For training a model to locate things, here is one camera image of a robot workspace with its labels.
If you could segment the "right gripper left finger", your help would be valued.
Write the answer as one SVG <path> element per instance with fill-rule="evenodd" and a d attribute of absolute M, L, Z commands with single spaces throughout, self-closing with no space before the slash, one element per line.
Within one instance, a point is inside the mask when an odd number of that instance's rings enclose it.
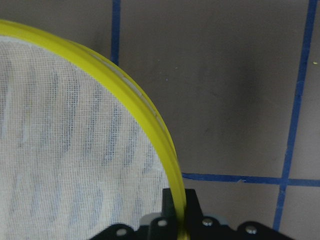
<path fill-rule="evenodd" d="M 161 216 L 177 220 L 177 213 L 170 188 L 164 188 L 162 190 Z"/>

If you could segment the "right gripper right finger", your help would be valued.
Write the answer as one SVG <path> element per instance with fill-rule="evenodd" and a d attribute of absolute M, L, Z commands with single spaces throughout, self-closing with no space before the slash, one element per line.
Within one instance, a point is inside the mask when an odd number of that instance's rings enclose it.
<path fill-rule="evenodd" d="M 191 188 L 186 188 L 185 195 L 186 195 L 186 208 L 185 208 L 186 225 L 201 225 L 204 215 L 203 215 L 196 191 Z"/>

